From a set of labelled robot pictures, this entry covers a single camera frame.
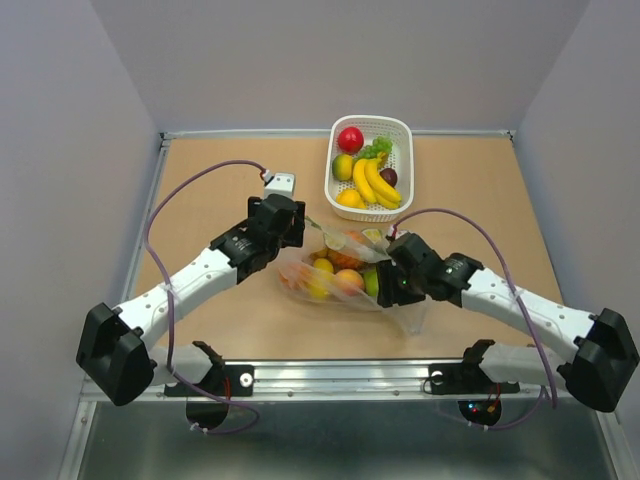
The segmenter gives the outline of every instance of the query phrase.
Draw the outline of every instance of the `green apple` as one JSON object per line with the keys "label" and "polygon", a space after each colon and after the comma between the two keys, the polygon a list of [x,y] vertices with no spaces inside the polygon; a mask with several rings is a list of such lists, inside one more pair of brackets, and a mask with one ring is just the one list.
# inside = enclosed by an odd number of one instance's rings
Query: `green apple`
{"label": "green apple", "polygon": [[362,275],[364,278],[364,291],[370,297],[378,297],[378,272],[375,269],[368,270]]}

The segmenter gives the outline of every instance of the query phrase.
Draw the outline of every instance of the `tan tabletop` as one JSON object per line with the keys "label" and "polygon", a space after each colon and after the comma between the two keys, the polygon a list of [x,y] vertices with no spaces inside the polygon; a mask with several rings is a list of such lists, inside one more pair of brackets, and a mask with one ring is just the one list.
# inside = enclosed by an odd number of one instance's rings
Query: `tan tabletop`
{"label": "tan tabletop", "polygon": [[[295,198],[307,203],[307,214],[314,220],[344,229],[382,226],[348,222],[333,213],[323,189],[327,146],[326,138],[174,140],[158,199],[210,165],[252,159],[272,172],[295,173]],[[521,287],[561,301],[511,143],[503,138],[417,137],[414,148],[416,194],[410,211],[437,206],[470,216],[495,239]],[[156,220],[151,243],[170,273],[246,217],[247,198],[262,195],[256,172],[246,166],[226,167],[169,203]],[[462,252],[500,272],[486,241],[460,220],[428,214],[407,221],[403,228],[422,235],[443,257]],[[380,313],[328,314],[324,307],[292,300],[277,285],[276,276],[271,265],[203,304],[178,324],[177,343],[203,340],[230,359],[283,360],[459,357],[480,338],[530,343],[527,336],[496,320],[435,302],[422,332],[408,337]],[[145,254],[136,292],[160,281]]]}

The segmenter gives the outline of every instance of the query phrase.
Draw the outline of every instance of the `white basket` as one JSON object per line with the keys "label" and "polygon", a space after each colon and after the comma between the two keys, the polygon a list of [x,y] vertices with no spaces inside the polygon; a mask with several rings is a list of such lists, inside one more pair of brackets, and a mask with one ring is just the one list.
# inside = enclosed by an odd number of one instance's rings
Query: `white basket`
{"label": "white basket", "polygon": [[[340,182],[333,178],[331,162],[341,153],[338,148],[338,135],[346,127],[358,127],[364,135],[364,144],[371,145],[373,139],[380,135],[387,135],[393,142],[393,149],[387,159],[385,167],[393,168],[398,174],[396,190],[402,195],[400,208],[389,210],[382,205],[369,205],[367,209],[343,207],[339,205],[336,196],[348,188],[355,188],[353,180]],[[327,170],[324,181],[324,194],[336,212],[342,218],[358,222],[390,222],[407,210],[413,202],[413,137],[409,127],[394,118],[378,117],[375,115],[349,115],[342,117],[331,128],[329,152],[327,154]]]}

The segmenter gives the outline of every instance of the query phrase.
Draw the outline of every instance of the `bag of fruit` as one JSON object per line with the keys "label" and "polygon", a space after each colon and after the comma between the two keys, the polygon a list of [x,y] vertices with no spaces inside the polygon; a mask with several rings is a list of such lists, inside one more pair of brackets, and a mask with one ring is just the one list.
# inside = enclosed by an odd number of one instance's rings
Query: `bag of fruit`
{"label": "bag of fruit", "polygon": [[382,312],[398,321],[406,333],[420,332],[427,302],[382,308],[377,303],[378,276],[375,264],[389,259],[389,243],[381,230],[340,231],[306,218],[305,243],[316,232],[315,249],[282,250],[276,260],[279,284],[299,300],[342,306],[360,311]]}

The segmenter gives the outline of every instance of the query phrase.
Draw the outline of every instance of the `gray wall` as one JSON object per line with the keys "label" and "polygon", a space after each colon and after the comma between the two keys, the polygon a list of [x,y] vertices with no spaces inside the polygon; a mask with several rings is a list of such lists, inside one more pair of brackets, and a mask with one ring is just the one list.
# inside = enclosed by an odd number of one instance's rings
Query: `gray wall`
{"label": "gray wall", "polygon": [[3,2],[0,65],[0,477],[57,478],[157,135],[87,0]]}
{"label": "gray wall", "polygon": [[[516,135],[565,299],[640,344],[640,3],[592,0]],[[620,406],[640,464],[640,372]]]}
{"label": "gray wall", "polygon": [[514,128],[587,0],[92,0],[163,131]]}

